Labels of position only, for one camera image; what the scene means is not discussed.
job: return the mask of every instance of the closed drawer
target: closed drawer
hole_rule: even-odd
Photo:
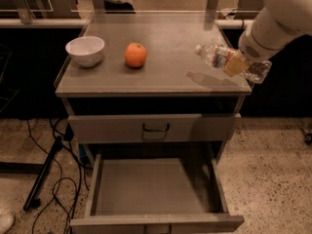
[[[244,222],[227,209],[206,142],[112,144],[98,153],[77,234],[233,232]]]
[[[70,116],[80,143],[210,141],[231,139],[239,114]]]

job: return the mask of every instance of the orange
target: orange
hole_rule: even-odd
[[[130,67],[142,67],[145,64],[147,51],[145,47],[139,43],[131,43],[125,51],[125,62]]]

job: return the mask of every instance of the plastic bottle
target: plastic bottle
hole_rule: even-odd
[[[269,60],[264,62],[252,62],[246,59],[240,51],[227,48],[214,42],[207,45],[197,45],[195,47],[195,54],[200,56],[210,69],[221,69],[230,76],[239,72],[235,70],[237,73],[231,73],[226,70],[227,63],[236,56],[242,66],[239,75],[257,84],[261,84],[264,81],[272,65],[272,62]]]

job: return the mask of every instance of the white bowl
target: white bowl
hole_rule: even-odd
[[[78,64],[93,67],[102,59],[104,46],[104,41],[96,36],[83,36],[67,43],[65,49]]]

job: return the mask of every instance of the terrazzo floor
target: terrazzo floor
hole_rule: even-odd
[[[49,151],[54,142],[49,120],[32,119],[29,126],[33,138]],[[65,126],[64,119],[58,130],[63,133]],[[312,233],[312,146],[304,142],[299,127],[310,131],[311,119],[242,118],[238,124],[218,163],[229,212],[245,218],[235,233]],[[77,153],[75,139],[72,146]],[[6,162],[42,163],[46,154],[29,136],[26,121],[1,119],[0,157]],[[78,183],[79,172],[71,155],[63,149],[56,160],[62,167],[62,176]],[[87,185],[91,175],[87,170]],[[42,212],[53,199],[53,187],[59,176],[59,166],[53,162],[38,196],[41,206],[25,212],[22,207],[36,176],[0,174],[0,214],[12,212],[16,217],[9,234],[63,233],[66,213],[57,201],[53,200]],[[88,195],[84,183],[83,179],[75,218],[84,214]],[[74,192],[72,181],[65,179],[58,199],[67,210]]]

